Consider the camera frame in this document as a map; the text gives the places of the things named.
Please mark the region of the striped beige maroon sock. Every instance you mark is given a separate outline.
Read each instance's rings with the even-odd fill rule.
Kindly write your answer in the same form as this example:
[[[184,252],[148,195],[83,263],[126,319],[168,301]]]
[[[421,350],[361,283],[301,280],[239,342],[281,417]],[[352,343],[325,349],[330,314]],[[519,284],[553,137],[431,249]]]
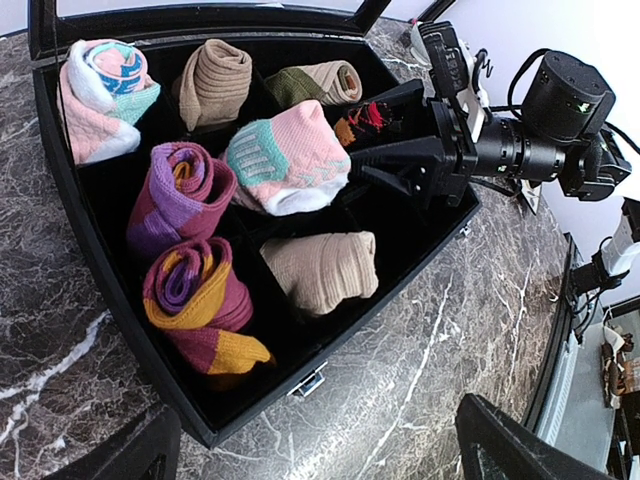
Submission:
[[[265,85],[284,109],[305,100],[328,106],[354,104],[363,94],[357,70],[344,60],[286,67],[266,78]]]

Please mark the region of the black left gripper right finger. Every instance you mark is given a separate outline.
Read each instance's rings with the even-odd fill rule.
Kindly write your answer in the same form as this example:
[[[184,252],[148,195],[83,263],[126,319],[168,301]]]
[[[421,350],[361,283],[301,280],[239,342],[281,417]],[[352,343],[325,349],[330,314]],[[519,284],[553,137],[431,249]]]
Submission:
[[[563,411],[547,407],[545,413],[532,431],[484,397],[465,395],[455,419],[464,477],[625,477],[625,459],[613,438],[615,411],[600,394],[572,393]]]

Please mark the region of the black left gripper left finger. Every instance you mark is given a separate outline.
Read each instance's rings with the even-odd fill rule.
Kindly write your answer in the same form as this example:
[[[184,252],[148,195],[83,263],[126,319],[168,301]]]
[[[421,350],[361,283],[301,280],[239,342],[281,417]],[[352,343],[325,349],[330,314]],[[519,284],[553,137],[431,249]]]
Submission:
[[[174,479],[181,423],[169,407],[149,407],[49,479]]]

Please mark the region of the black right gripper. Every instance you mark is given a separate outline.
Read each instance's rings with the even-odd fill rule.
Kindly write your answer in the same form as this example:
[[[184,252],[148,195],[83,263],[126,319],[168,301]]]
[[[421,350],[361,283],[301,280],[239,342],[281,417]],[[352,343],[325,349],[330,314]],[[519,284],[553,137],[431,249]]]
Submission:
[[[352,180],[392,190],[416,207],[434,198],[456,207],[477,163],[461,113],[450,102],[427,97],[412,79],[346,106],[323,106],[327,120],[389,120],[378,136],[349,152]]]

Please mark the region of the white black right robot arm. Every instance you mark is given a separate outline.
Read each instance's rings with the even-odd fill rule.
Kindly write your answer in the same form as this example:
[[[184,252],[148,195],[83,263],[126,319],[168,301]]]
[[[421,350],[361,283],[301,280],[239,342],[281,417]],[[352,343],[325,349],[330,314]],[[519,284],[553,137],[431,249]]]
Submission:
[[[523,63],[534,79],[520,105],[492,108],[480,73],[486,51],[431,52],[436,94],[411,81],[348,109],[335,123],[354,177],[393,190],[418,208],[457,208],[471,184],[497,189],[556,181],[581,201],[610,196],[632,171],[607,117],[615,96],[599,72],[556,50]]]

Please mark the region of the black argyle orange red sock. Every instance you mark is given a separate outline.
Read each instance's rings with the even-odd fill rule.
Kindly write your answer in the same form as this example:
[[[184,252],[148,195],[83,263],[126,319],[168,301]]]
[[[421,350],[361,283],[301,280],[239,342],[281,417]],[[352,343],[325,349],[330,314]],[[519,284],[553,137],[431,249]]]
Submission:
[[[395,124],[391,107],[386,102],[373,101],[348,109],[333,129],[345,149],[356,150],[381,144],[392,135]]]

